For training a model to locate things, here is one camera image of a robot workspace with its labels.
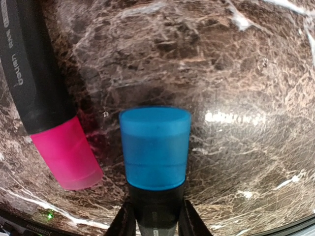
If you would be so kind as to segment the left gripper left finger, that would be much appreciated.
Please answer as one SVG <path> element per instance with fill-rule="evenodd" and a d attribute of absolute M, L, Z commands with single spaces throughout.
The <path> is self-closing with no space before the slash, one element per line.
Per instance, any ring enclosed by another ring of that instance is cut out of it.
<path fill-rule="evenodd" d="M 135 236 L 135 215 L 130 202 L 123 203 L 105 235 Z"/>

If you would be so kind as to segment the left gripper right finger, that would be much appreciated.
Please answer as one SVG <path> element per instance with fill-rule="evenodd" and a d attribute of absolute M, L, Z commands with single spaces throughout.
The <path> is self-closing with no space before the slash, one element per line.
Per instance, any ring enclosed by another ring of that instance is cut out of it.
<path fill-rule="evenodd" d="M 189 200 L 183 200 L 178 232 L 179 236 L 212 236 Z"/>

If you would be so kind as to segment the blue cap black marker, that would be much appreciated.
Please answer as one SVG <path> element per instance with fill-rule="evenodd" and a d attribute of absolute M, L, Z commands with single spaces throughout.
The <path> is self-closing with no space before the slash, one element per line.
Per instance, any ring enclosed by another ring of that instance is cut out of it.
<path fill-rule="evenodd" d="M 119 122 L 140 233 L 173 236 L 184 198 L 191 114 L 173 107 L 141 107 L 121 112 Z"/>

